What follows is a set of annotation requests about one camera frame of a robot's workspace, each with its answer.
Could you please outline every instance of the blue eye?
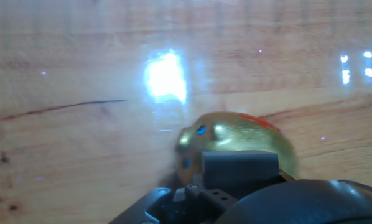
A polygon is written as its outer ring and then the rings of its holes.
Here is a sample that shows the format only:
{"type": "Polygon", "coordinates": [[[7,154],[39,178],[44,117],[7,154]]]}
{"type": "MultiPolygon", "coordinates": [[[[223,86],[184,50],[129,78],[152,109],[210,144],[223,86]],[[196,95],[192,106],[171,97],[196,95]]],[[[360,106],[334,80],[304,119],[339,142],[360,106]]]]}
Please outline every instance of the blue eye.
{"type": "Polygon", "coordinates": [[[198,134],[198,135],[202,135],[202,134],[204,134],[205,130],[206,130],[206,127],[205,127],[204,125],[201,125],[201,126],[197,129],[197,134],[198,134]]]}

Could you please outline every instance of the black plastic part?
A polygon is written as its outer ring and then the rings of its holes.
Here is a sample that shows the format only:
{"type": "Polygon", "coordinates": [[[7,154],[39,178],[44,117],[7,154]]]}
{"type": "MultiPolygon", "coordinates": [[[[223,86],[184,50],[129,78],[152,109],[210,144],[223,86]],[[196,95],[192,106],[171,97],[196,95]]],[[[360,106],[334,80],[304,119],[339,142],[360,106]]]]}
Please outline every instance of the black plastic part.
{"type": "Polygon", "coordinates": [[[154,189],[139,199],[135,204],[129,207],[125,212],[117,216],[109,224],[128,224],[144,222],[160,223],[149,211],[156,210],[162,204],[169,203],[172,200],[170,189],[154,189]]]}
{"type": "Polygon", "coordinates": [[[231,208],[238,200],[220,189],[204,190],[200,197],[213,205],[220,213],[231,208]]]}
{"type": "Polygon", "coordinates": [[[339,181],[340,182],[345,182],[349,185],[359,187],[361,189],[365,189],[365,190],[368,190],[368,191],[372,192],[372,187],[370,187],[370,186],[367,186],[367,185],[364,185],[364,184],[361,184],[361,183],[357,183],[357,182],[352,181],[352,180],[339,180],[339,181]]]}
{"type": "Polygon", "coordinates": [[[203,152],[206,189],[228,189],[279,177],[279,159],[265,151],[203,152]]]}
{"type": "Polygon", "coordinates": [[[324,224],[362,219],[372,220],[372,192],[335,180],[299,180],[252,193],[215,224],[324,224]]]}

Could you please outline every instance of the wooden table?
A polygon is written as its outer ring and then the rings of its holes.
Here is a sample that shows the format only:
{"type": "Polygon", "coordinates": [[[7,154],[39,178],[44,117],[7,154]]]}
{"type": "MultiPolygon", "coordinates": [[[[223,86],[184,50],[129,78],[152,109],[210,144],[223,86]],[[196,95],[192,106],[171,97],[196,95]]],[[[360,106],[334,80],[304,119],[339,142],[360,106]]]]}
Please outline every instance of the wooden table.
{"type": "Polygon", "coordinates": [[[211,111],[372,185],[372,0],[0,0],[0,224],[109,222],[211,111]]]}

